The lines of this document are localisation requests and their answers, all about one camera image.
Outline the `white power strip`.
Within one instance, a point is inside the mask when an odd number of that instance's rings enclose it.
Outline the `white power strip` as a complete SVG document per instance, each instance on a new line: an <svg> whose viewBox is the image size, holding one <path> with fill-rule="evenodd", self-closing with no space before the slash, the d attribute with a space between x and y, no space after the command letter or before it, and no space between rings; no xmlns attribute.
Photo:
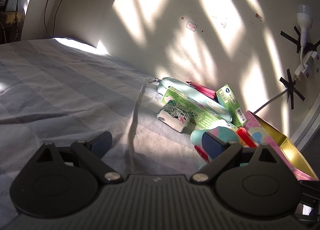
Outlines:
<svg viewBox="0 0 320 230"><path fill-rule="evenodd" d="M309 51L303 58L303 63L295 70L295 77L298 80L309 79L319 70L319 53L317 51Z"/></svg>

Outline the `light blue zip pouch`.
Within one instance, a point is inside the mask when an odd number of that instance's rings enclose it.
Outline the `light blue zip pouch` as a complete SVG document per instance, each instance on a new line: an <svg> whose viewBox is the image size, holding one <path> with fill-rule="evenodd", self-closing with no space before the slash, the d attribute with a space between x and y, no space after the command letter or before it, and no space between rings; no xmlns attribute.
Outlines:
<svg viewBox="0 0 320 230"><path fill-rule="evenodd" d="M201 107L207 108L210 111L215 112L221 118L225 119L227 122L232 122L231 113L222 105L217 103L215 100L205 96L204 94L197 91L195 88L189 86L188 84L173 78L165 77L163 79L153 78L149 83L158 83L157 92L164 95L169 87L173 87L181 93L185 94L192 100L200 104Z"/></svg>

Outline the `white plug with bulb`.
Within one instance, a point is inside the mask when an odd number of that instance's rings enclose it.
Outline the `white plug with bulb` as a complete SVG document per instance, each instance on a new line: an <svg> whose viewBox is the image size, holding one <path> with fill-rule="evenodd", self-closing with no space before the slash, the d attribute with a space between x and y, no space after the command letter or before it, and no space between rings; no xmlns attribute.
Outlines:
<svg viewBox="0 0 320 230"><path fill-rule="evenodd" d="M300 45L305 47L307 44L308 30L312 27L313 18L311 8L306 4L298 5L297 23L300 27Z"/></svg>

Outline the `small green medicine box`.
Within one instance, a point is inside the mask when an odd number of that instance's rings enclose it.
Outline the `small green medicine box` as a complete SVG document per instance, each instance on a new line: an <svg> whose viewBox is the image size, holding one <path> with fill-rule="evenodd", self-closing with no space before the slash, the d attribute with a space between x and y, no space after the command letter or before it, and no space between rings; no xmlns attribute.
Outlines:
<svg viewBox="0 0 320 230"><path fill-rule="evenodd" d="M225 84L216 92L219 103L225 107L232 116L232 123L236 127L242 127L247 123L245 112L240 106L236 96L228 84Z"/></svg>

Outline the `magenta wallet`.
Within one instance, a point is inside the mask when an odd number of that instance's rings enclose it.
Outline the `magenta wallet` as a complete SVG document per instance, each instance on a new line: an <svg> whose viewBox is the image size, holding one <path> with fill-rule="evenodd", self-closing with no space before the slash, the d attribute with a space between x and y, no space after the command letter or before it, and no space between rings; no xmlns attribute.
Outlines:
<svg viewBox="0 0 320 230"><path fill-rule="evenodd" d="M187 82L187 84L210 99L216 100L216 92L214 90L191 81Z"/></svg>

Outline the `small wall sticker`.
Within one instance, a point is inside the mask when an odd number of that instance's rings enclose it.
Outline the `small wall sticker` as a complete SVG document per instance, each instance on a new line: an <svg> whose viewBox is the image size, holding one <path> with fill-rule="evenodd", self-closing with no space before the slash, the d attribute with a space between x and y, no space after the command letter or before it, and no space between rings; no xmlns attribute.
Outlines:
<svg viewBox="0 0 320 230"><path fill-rule="evenodd" d="M186 28L190 29L191 31L195 32L197 29L197 25L192 21L188 21L186 24Z"/></svg>

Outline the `teal plush toy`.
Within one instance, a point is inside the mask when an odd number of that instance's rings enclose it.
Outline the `teal plush toy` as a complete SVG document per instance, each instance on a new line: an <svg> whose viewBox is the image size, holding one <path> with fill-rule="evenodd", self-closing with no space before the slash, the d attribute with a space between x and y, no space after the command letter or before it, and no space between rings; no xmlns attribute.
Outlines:
<svg viewBox="0 0 320 230"><path fill-rule="evenodd" d="M231 144L240 143L236 132L227 127L195 130L191 133L190 140L198 154L208 163L222 154Z"/></svg>

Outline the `patterned tissue pack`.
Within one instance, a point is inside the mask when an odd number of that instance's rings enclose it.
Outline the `patterned tissue pack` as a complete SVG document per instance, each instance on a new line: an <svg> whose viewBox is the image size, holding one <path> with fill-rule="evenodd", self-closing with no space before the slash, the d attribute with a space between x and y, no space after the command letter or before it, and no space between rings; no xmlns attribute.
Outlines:
<svg viewBox="0 0 320 230"><path fill-rule="evenodd" d="M176 101L169 100L157 114L158 120L179 133L189 125L191 114L184 110Z"/></svg>

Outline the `gold tin box pink outside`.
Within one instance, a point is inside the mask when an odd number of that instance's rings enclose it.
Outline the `gold tin box pink outside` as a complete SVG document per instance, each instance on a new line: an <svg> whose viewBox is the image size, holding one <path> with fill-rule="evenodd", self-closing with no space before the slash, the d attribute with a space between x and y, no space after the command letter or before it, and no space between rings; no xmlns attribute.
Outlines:
<svg viewBox="0 0 320 230"><path fill-rule="evenodd" d="M250 111L245 112L245 116L247 123L244 128L253 139L257 143L269 144L298 180L319 180L310 164L286 135Z"/></svg>

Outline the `black tape cross lower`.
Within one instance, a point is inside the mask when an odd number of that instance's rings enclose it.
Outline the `black tape cross lower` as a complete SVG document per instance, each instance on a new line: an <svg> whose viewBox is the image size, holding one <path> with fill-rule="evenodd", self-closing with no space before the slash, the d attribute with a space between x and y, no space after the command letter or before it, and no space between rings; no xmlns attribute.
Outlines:
<svg viewBox="0 0 320 230"><path fill-rule="evenodd" d="M296 94L302 101L305 101L305 97L296 89L296 79L293 79L291 76L290 69L287 69L287 80L283 77L279 81L285 86L287 93L287 100L290 100L291 110L295 108L294 94Z"/></svg>

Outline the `striped grey bed sheet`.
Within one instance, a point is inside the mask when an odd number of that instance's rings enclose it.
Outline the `striped grey bed sheet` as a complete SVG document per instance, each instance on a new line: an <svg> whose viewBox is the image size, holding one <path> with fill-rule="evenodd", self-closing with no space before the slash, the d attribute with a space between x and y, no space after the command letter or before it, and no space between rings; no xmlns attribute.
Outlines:
<svg viewBox="0 0 320 230"><path fill-rule="evenodd" d="M157 119L157 85L116 58L68 39L1 45L1 226L17 215L9 189L44 142L67 147L109 131L103 161L122 175L191 175L190 141Z"/></svg>

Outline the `red small box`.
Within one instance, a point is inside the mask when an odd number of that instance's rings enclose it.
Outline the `red small box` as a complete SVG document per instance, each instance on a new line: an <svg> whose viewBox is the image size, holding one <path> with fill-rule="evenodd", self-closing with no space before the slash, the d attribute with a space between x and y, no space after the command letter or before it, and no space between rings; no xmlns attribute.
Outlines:
<svg viewBox="0 0 320 230"><path fill-rule="evenodd" d="M248 146L249 148L256 148L258 146L257 142L245 128L239 127L236 133L241 138L243 146Z"/></svg>

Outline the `black device on shelf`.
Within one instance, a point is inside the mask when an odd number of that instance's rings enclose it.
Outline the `black device on shelf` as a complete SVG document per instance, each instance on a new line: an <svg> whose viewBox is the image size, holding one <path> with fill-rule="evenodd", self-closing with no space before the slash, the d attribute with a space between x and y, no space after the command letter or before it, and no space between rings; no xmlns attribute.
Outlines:
<svg viewBox="0 0 320 230"><path fill-rule="evenodd" d="M5 0L4 6L2 8L3 12L16 12L18 8L19 0Z"/></svg>

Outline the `green Crest toothpaste box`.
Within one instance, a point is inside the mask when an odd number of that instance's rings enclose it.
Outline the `green Crest toothpaste box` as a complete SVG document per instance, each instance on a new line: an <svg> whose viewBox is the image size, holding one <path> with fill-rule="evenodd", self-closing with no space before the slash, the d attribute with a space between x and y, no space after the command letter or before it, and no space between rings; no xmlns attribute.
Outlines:
<svg viewBox="0 0 320 230"><path fill-rule="evenodd" d="M204 100L204 103L199 103L170 86L163 95L162 103L166 104L170 100L175 101L180 108L191 114L190 120L202 129L213 129L214 122L218 120L232 123L232 115L226 108L206 96L200 97L200 99Z"/></svg>

